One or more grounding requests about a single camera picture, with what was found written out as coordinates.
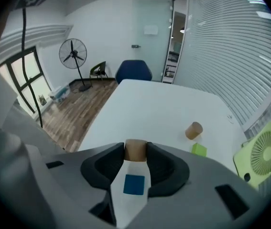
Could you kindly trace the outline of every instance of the black standing fan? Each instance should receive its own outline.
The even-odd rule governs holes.
[[[78,39],[67,39],[62,43],[59,50],[59,57],[62,64],[69,69],[78,69],[83,86],[79,87],[80,92],[86,91],[90,85],[85,85],[79,67],[84,64],[87,59],[87,48]]]

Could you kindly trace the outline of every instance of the blue chair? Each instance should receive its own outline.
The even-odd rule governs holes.
[[[124,79],[151,81],[152,73],[143,60],[125,60],[115,74],[118,84]]]

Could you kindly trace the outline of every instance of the blue square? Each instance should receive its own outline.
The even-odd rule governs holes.
[[[144,176],[134,176],[126,175],[124,193],[133,195],[143,195],[144,194]]]

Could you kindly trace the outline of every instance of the green block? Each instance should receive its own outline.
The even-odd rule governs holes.
[[[192,154],[206,157],[206,147],[204,147],[198,143],[195,143],[192,148]]]

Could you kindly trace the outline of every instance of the fan base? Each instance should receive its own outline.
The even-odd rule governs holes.
[[[82,85],[82,86],[79,87],[79,91],[84,92],[87,89],[89,89],[90,87],[91,87],[91,85]]]

